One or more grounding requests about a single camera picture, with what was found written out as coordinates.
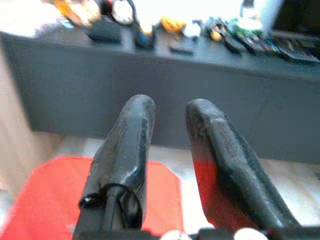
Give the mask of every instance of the remote control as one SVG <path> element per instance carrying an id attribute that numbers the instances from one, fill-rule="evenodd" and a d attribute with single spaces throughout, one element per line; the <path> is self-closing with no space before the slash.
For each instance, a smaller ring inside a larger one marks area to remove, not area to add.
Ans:
<path id="1" fill-rule="evenodd" d="M 169 49 L 173 53 L 193 55 L 195 42 L 191 38 L 184 38 L 182 40 L 173 40 L 169 44 Z"/>
<path id="2" fill-rule="evenodd" d="M 223 37 L 224 44 L 233 53 L 241 54 L 246 50 L 246 47 L 234 39 L 231 35 L 226 35 Z"/>
<path id="3" fill-rule="evenodd" d="M 303 50 L 292 50 L 285 46 L 279 46 L 278 48 L 281 52 L 281 55 L 288 60 L 305 63 L 320 63 L 320 60 L 317 57 L 306 53 Z"/>
<path id="4" fill-rule="evenodd" d="M 95 21 L 86 35 L 94 41 L 121 43 L 121 26 L 106 18 Z"/>
<path id="5" fill-rule="evenodd" d="M 268 40 L 264 41 L 258 37 L 252 39 L 240 33 L 236 38 L 253 54 L 280 54 L 278 47 Z"/>

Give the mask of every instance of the dark gray cabinet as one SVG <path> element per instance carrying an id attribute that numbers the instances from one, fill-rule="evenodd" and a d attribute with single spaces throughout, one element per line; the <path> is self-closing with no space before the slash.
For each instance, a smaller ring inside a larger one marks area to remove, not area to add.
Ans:
<path id="1" fill-rule="evenodd" d="M 196 98 L 224 111 L 261 158 L 320 161 L 320 67 L 276 56 L 243 56 L 200 38 L 194 55 L 171 53 L 157 32 L 154 51 L 92 42 L 81 30 L 38 39 L 1 34 L 32 129 L 103 138 L 135 94 L 156 103 L 152 143 L 189 148 L 185 105 Z"/>

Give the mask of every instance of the clutter on table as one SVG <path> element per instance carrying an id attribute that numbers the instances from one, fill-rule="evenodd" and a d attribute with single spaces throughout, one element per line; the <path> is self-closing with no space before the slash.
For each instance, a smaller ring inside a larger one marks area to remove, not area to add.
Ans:
<path id="1" fill-rule="evenodd" d="M 54 0 L 54 5 L 76 25 L 88 27 L 101 18 L 100 8 L 94 0 Z"/>
<path id="2" fill-rule="evenodd" d="M 80 26 L 94 41 L 120 44 L 122 29 L 127 28 L 131 29 L 137 48 L 150 50 L 155 46 L 157 32 L 165 31 L 167 33 L 164 34 L 170 34 L 169 39 L 172 39 L 167 47 L 173 53 L 193 55 L 196 40 L 202 37 L 216 45 L 224 44 L 228 50 L 238 55 L 245 54 L 248 50 L 254 55 L 268 54 L 291 61 L 320 62 L 301 46 L 293 48 L 289 42 L 279 45 L 274 39 L 263 38 L 263 25 L 258 20 L 259 13 L 255 9 L 254 0 L 243 0 L 239 16 L 228 20 L 214 16 L 188 19 L 178 14 L 159 17 L 149 12 L 143 15 L 147 10 L 142 5 L 139 6 L 138 17 L 135 0 L 51 2 L 56 8 L 51 4 L 38 2 L 41 4 L 38 6 L 40 10 L 36 11 L 38 18 L 26 17 L 24 14 L 23 19 L 20 16 L 19 21 L 15 21 L 15 25 L 11 24 L 5 32 L 35 38 L 56 27 L 71 29 L 74 25 Z"/>

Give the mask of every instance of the black remote control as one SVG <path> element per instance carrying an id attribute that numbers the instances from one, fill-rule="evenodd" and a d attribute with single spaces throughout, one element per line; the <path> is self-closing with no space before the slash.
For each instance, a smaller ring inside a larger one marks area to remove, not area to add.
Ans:
<path id="1" fill-rule="evenodd" d="M 286 46 L 279 46 L 278 48 L 282 53 L 281 55 L 287 60 L 305 63 L 320 63 L 320 60 L 317 57 L 306 53 L 303 50 L 292 50 L 290 47 Z"/>
<path id="2" fill-rule="evenodd" d="M 235 36 L 251 53 L 257 54 L 269 54 L 279 55 L 280 50 L 270 40 L 260 39 L 258 36 L 247 37 L 241 33 L 237 33 Z"/>
<path id="3" fill-rule="evenodd" d="M 173 53 L 193 55 L 195 42 L 191 38 L 183 38 L 182 40 L 173 39 L 169 43 L 169 49 Z"/>
<path id="4" fill-rule="evenodd" d="M 241 54 L 246 50 L 246 47 L 234 39 L 231 35 L 226 35 L 223 37 L 224 44 L 226 47 L 236 54 Z"/>

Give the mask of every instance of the white object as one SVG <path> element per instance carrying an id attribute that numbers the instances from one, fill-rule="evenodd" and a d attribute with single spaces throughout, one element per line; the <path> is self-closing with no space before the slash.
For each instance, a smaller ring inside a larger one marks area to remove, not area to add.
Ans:
<path id="1" fill-rule="evenodd" d="M 262 30 L 262 23 L 251 18 L 240 18 L 237 25 L 246 30 Z"/>
<path id="2" fill-rule="evenodd" d="M 192 240 L 186 233 L 179 230 L 171 230 L 164 234 L 160 240 Z"/>
<path id="3" fill-rule="evenodd" d="M 182 33 L 187 38 L 199 37 L 201 28 L 197 23 L 188 22 L 182 30 Z"/>
<path id="4" fill-rule="evenodd" d="M 134 11 L 126 0 L 116 0 L 112 4 L 112 16 L 120 24 L 132 24 Z"/>
<path id="5" fill-rule="evenodd" d="M 265 235 L 263 235 L 261 232 L 249 227 L 240 228 L 233 235 L 233 239 L 234 240 L 268 240 L 268 238 Z"/>
<path id="6" fill-rule="evenodd" d="M 0 31 L 11 35 L 37 38 L 58 28 L 62 15 L 55 6 L 41 1 L 17 1 L 8 6 Z"/>

